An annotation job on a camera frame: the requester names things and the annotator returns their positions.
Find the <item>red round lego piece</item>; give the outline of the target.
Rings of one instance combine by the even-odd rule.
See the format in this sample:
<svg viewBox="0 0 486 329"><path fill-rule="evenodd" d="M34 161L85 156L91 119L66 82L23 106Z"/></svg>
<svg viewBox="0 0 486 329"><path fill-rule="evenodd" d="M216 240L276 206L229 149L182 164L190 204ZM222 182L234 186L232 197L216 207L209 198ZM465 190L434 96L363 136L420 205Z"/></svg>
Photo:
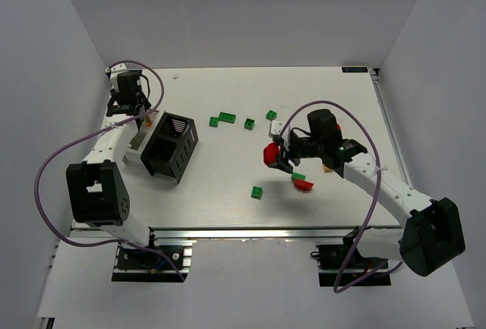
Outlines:
<svg viewBox="0 0 486 329"><path fill-rule="evenodd" d="M280 154L279 145L275 143L268 144L263 150L263 161L266 166L270 166L276 162Z"/></svg>

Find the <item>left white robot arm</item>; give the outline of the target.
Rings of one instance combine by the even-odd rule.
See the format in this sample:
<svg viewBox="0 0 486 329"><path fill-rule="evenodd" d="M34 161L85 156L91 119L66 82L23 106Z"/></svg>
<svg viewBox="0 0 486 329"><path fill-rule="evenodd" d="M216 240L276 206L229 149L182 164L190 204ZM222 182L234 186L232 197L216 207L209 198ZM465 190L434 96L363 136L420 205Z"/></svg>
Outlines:
<svg viewBox="0 0 486 329"><path fill-rule="evenodd" d="M112 89L102 123L107 130L99 135L82 162L68 166L66 179L76 222L146 247L150 244L150 228L131 212L128 190L118 167L142 121L116 125L150 108L142 90L142 77L141 71L119 71L110 76Z"/></svg>

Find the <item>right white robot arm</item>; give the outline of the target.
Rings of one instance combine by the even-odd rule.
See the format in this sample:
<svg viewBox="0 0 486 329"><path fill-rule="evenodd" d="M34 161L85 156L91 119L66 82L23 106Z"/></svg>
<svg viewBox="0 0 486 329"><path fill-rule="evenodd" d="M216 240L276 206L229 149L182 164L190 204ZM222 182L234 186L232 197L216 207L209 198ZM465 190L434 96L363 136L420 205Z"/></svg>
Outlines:
<svg viewBox="0 0 486 329"><path fill-rule="evenodd" d="M373 258L398 261L426 277L465 251L459 209L407 185L384 168L365 146L346 139L328 109L308 113L309 129L285 134L282 123L270 123L271 143L264 148L264 164L292 173L301 160L318 158L324 167L357 185L384 207L399 228L372 228L367 223L343 238L346 267Z"/></svg>

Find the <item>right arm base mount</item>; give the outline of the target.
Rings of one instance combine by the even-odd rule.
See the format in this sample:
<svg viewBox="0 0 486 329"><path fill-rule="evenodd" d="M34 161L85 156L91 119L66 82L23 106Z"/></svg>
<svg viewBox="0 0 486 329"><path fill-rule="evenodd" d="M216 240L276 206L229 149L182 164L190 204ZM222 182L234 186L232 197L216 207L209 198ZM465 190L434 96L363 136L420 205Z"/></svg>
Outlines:
<svg viewBox="0 0 486 329"><path fill-rule="evenodd" d="M358 228L346 234L339 244L320 244L310 253L311 259L317 262L320 287L333 287L342 262L357 233ZM363 258L358 251L355 251L342 275L339 288L372 271L380 262L379 258ZM356 286L390 286L391 279L387 271L388 264L385 264L374 275L357 283Z"/></svg>

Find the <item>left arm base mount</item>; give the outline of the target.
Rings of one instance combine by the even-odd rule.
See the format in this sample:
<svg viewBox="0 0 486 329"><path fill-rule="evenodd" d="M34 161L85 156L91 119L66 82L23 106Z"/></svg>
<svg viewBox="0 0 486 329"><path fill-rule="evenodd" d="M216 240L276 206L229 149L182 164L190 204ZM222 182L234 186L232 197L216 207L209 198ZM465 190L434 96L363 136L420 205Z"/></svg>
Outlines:
<svg viewBox="0 0 486 329"><path fill-rule="evenodd" d="M192 242L153 238L150 249L165 256L120 245L112 270L112 282L181 283L191 266Z"/></svg>

